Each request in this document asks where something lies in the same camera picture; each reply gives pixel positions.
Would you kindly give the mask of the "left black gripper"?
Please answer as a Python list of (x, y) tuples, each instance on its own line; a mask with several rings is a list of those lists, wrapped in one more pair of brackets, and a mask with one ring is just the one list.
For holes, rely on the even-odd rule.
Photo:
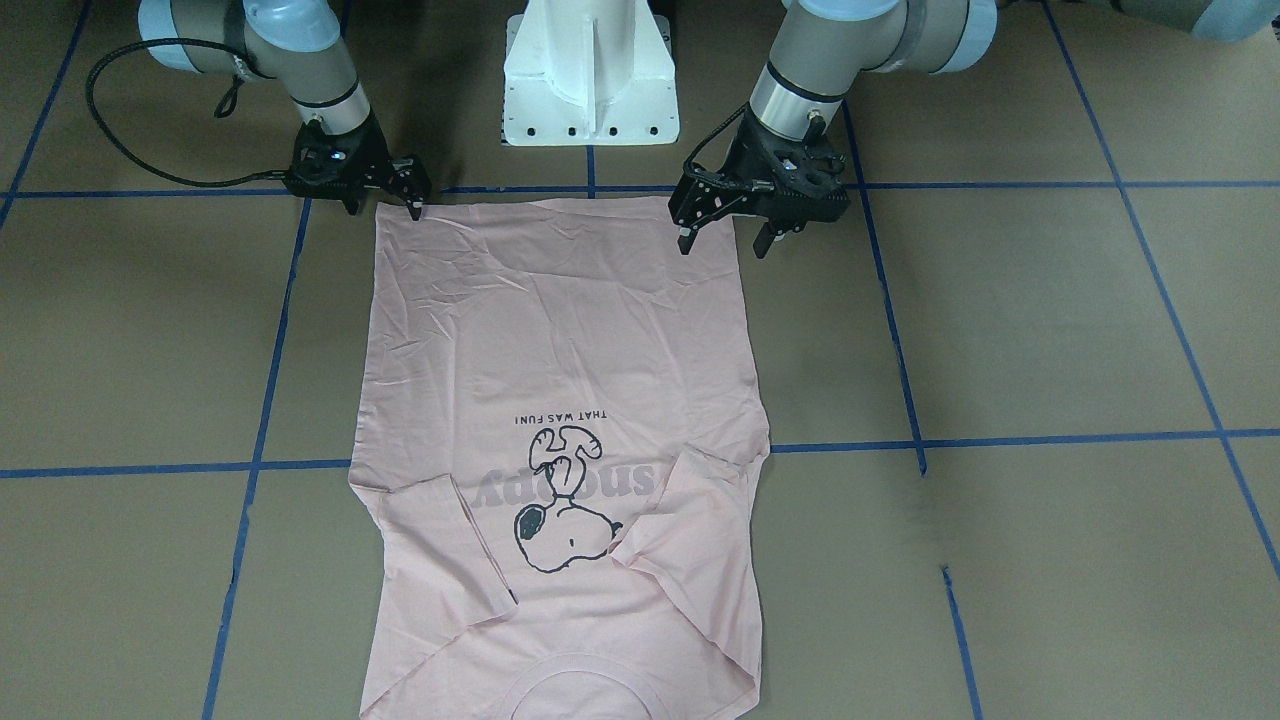
[[(718, 170), (698, 163), (700, 151), (736, 129)], [(786, 232), (809, 222), (836, 222), (851, 204), (841, 181), (846, 158), (827, 137), (828, 123), (810, 111), (801, 123), (801, 138), (785, 138), (768, 129), (742, 105), (701, 140), (686, 156), (668, 209), (678, 227), (677, 247), (687, 256), (698, 232), (728, 215), (765, 219), (751, 250), (764, 259)]]

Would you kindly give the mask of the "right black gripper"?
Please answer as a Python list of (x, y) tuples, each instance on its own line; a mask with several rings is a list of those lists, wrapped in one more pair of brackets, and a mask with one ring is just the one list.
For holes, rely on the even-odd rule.
[(379, 190), (398, 199), (413, 222), (421, 219), (433, 190), (420, 158), (390, 155), (374, 114), (343, 135), (325, 133), (317, 119), (303, 124), (284, 187), (297, 197), (340, 202), (349, 217), (357, 217), (369, 192)]

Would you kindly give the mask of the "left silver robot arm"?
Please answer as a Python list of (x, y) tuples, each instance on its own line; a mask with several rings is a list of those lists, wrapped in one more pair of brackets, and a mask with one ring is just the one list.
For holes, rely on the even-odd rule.
[(681, 254), (728, 217), (756, 217), (753, 241), (764, 258), (785, 236), (835, 223), (852, 204), (878, 245), (870, 192), (856, 149), (829, 141), (846, 95), (868, 73), (945, 76), (975, 65), (998, 27), (1000, 1), (788, 1), (786, 15), (746, 102), (721, 123), (731, 129), (722, 165), (690, 152), (668, 210)]

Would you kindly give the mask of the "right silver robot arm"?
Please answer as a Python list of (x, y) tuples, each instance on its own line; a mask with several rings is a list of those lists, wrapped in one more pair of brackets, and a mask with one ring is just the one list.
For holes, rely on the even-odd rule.
[(380, 190), (420, 219), (428, 174), (419, 158), (392, 156), (328, 3), (142, 1), (137, 20), (165, 67), (282, 83), (301, 117), (288, 167), (276, 173), (291, 193), (342, 202), (353, 215)]

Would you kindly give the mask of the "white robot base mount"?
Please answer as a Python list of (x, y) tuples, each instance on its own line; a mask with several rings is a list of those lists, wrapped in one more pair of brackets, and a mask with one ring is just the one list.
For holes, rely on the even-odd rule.
[(515, 147), (680, 136), (669, 19), (648, 1), (530, 1), (506, 23), (500, 137)]

